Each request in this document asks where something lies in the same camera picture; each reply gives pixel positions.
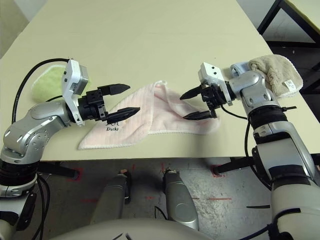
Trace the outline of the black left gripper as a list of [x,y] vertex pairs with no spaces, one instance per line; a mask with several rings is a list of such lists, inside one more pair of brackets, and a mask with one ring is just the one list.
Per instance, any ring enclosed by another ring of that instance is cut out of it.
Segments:
[[87,91],[85,95],[78,99],[78,111],[83,121],[107,121],[121,122],[137,112],[139,107],[126,107],[113,113],[107,113],[103,96],[118,95],[130,89],[129,85],[117,83],[99,86],[96,90]]

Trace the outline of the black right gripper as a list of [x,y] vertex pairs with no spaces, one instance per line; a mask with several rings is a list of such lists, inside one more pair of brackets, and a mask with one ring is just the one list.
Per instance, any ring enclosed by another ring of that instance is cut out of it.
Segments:
[[180,99],[191,99],[200,93],[203,102],[206,103],[209,110],[189,113],[183,117],[185,120],[216,119],[216,109],[227,103],[224,93],[216,85],[206,86],[205,88],[202,88],[202,85],[199,85],[182,94]]

